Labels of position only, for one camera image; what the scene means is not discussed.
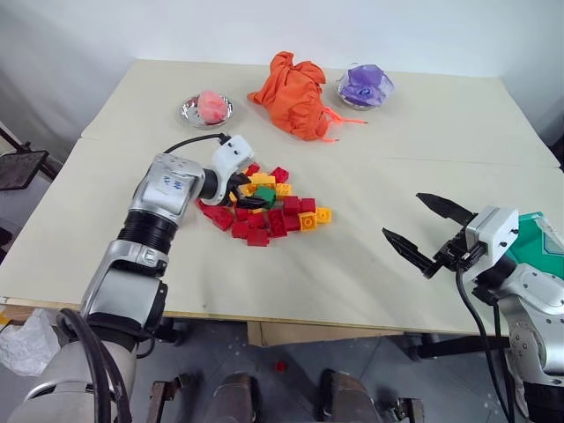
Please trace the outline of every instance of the white plastic bag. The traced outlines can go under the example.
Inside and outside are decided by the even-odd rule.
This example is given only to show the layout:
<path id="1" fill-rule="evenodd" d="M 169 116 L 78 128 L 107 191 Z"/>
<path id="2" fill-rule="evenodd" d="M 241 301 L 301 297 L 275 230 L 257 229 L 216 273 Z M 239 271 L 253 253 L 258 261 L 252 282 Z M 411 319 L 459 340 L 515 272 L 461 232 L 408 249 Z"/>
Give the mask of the white plastic bag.
<path id="1" fill-rule="evenodd" d="M 0 362 L 16 375 L 39 376 L 59 351 L 47 310 L 37 308 L 21 327 L 0 333 Z"/>

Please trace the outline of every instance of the toy building block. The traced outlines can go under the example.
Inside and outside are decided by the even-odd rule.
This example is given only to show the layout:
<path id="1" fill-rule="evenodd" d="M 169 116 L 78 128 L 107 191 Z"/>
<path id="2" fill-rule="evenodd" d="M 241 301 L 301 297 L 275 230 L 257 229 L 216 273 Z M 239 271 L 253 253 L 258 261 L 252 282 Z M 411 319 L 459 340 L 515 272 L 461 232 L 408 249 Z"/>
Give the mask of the toy building block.
<path id="1" fill-rule="evenodd" d="M 276 184 L 276 199 L 282 200 L 292 195 L 292 185 L 290 183 Z"/>
<path id="2" fill-rule="evenodd" d="M 252 165 L 247 167 L 247 170 L 245 170 L 245 175 L 251 176 L 251 175 L 255 174 L 256 172 L 258 172 L 260 169 L 261 169 L 261 167 L 258 166 L 257 163 L 253 163 Z"/>
<path id="3" fill-rule="evenodd" d="M 252 229 L 262 229 L 266 227 L 266 221 L 262 213 L 250 214 L 248 219 L 249 227 Z"/>
<path id="4" fill-rule="evenodd" d="M 270 209 L 276 201 L 276 191 L 274 189 L 260 186 L 256 189 L 254 197 L 261 197 L 266 201 L 266 207 Z"/>
<path id="5" fill-rule="evenodd" d="M 298 214 L 300 218 L 300 230 L 302 232 L 314 231 L 317 229 L 317 215 L 311 211 Z"/>
<path id="6" fill-rule="evenodd" d="M 300 200 L 300 213 L 315 213 L 315 199 L 314 198 L 302 198 Z"/>
<path id="7" fill-rule="evenodd" d="M 247 239 L 249 233 L 249 224 L 247 222 L 235 222 L 231 228 L 231 236 L 234 238 Z"/>
<path id="8" fill-rule="evenodd" d="M 223 210 L 223 207 L 219 205 L 204 204 L 204 202 L 199 198 L 197 199 L 197 206 L 204 213 L 204 215 L 210 219 L 213 219 L 214 216 L 218 215 L 219 213 L 222 213 Z"/>
<path id="9" fill-rule="evenodd" d="M 331 209 L 328 207 L 317 207 L 317 223 L 331 223 Z"/>
<path id="10" fill-rule="evenodd" d="M 234 219 L 231 212 L 225 207 L 219 207 L 217 214 L 211 218 L 213 224 L 217 226 L 222 231 L 226 231 L 233 224 Z"/>
<path id="11" fill-rule="evenodd" d="M 250 247 L 266 247 L 269 242 L 266 229 L 249 229 L 247 245 Z"/>
<path id="12" fill-rule="evenodd" d="M 284 183 L 290 177 L 290 173 L 282 167 L 277 167 L 271 172 L 271 176 L 274 176 L 276 183 Z"/>
<path id="13" fill-rule="evenodd" d="M 300 230 L 300 218 L 297 214 L 285 214 L 284 215 L 284 227 L 286 231 L 299 231 Z"/>
<path id="14" fill-rule="evenodd" d="M 296 196 L 284 198 L 284 214 L 298 214 L 300 212 L 300 199 Z"/>
<path id="15" fill-rule="evenodd" d="M 268 210 L 268 222 L 271 227 L 270 236 L 272 238 L 279 238 L 282 236 L 288 236 L 288 232 L 284 227 L 284 213 L 282 210 Z"/>
<path id="16" fill-rule="evenodd" d="M 239 186 L 239 191 L 245 196 L 250 197 L 255 194 L 256 191 L 256 184 L 255 183 L 247 183 L 245 185 Z"/>
<path id="17" fill-rule="evenodd" d="M 235 217 L 240 222 L 244 222 L 245 220 L 247 220 L 249 218 L 249 210 L 241 209 L 239 207 L 235 207 Z"/>
<path id="18" fill-rule="evenodd" d="M 251 183 L 260 187 L 276 189 L 276 178 L 268 174 L 253 174 L 249 177 Z"/>

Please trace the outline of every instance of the green building block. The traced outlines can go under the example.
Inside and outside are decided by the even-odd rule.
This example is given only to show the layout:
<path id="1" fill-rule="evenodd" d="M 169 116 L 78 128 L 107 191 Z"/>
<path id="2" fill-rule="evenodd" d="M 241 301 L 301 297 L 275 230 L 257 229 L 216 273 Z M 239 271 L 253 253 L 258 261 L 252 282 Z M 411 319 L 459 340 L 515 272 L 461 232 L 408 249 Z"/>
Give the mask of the green building block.
<path id="1" fill-rule="evenodd" d="M 258 187 L 253 197 L 261 197 L 263 200 L 266 200 L 266 207 L 270 209 L 276 201 L 276 190 L 266 187 Z"/>

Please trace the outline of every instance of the white wall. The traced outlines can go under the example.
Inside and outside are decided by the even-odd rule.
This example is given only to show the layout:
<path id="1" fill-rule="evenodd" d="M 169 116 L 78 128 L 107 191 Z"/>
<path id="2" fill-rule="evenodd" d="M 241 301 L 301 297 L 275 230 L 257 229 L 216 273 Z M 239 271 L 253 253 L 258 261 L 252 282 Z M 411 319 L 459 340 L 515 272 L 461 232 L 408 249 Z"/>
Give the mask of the white wall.
<path id="1" fill-rule="evenodd" d="M 134 57 L 268 63 L 289 49 L 329 67 L 502 76 L 550 144 L 563 22 L 563 0 L 0 0 L 0 121 L 63 159 Z"/>

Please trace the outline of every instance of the red building block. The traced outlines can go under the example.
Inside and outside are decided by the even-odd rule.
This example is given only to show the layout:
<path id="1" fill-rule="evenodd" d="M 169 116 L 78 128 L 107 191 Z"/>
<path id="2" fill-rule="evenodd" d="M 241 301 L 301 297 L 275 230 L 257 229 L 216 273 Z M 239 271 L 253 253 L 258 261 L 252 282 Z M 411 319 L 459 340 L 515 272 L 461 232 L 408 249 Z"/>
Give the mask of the red building block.
<path id="1" fill-rule="evenodd" d="M 219 207 L 218 212 L 211 218 L 213 224 L 222 231 L 226 231 L 233 224 L 234 219 L 231 212 L 224 208 Z"/>
<path id="2" fill-rule="evenodd" d="M 222 207 L 220 205 L 207 205 L 204 203 L 200 205 L 200 203 L 198 203 L 198 206 L 200 207 L 204 215 L 210 219 L 213 219 L 216 216 L 222 214 L 222 212 L 225 210 L 225 207 Z"/>
<path id="3" fill-rule="evenodd" d="M 315 199 L 302 198 L 300 201 L 300 213 L 315 213 Z"/>
<path id="4" fill-rule="evenodd" d="M 268 222 L 271 227 L 270 236 L 272 238 L 288 236 L 288 232 L 284 227 L 284 214 L 282 214 L 280 209 L 268 210 Z"/>
<path id="5" fill-rule="evenodd" d="M 235 207 L 235 216 L 237 217 L 237 220 L 244 222 L 249 218 L 249 210 Z"/>
<path id="6" fill-rule="evenodd" d="M 300 199 L 296 196 L 284 198 L 284 214 L 298 214 L 300 212 Z"/>
<path id="7" fill-rule="evenodd" d="M 264 215 L 262 213 L 249 214 L 248 222 L 249 227 L 253 229 L 266 227 L 266 220 L 264 220 Z"/>
<path id="8" fill-rule="evenodd" d="M 282 167 L 277 167 L 271 172 L 271 176 L 274 176 L 276 183 L 284 183 L 290 177 L 290 173 Z"/>
<path id="9" fill-rule="evenodd" d="M 285 214 L 284 215 L 284 227 L 286 231 L 299 231 L 300 230 L 300 218 L 297 214 Z"/>
<path id="10" fill-rule="evenodd" d="M 252 165 L 249 166 L 249 168 L 247 169 L 247 172 L 245 172 L 245 175 L 251 176 L 252 174 L 255 174 L 256 172 L 258 172 L 259 170 L 261 170 L 261 167 L 258 166 L 258 164 L 253 163 Z"/>
<path id="11" fill-rule="evenodd" d="M 266 247 L 269 243 L 266 229 L 249 229 L 247 245 L 250 247 Z"/>
<path id="12" fill-rule="evenodd" d="M 247 234 L 249 233 L 249 224 L 247 222 L 235 222 L 231 228 L 231 236 L 234 238 L 247 239 Z"/>

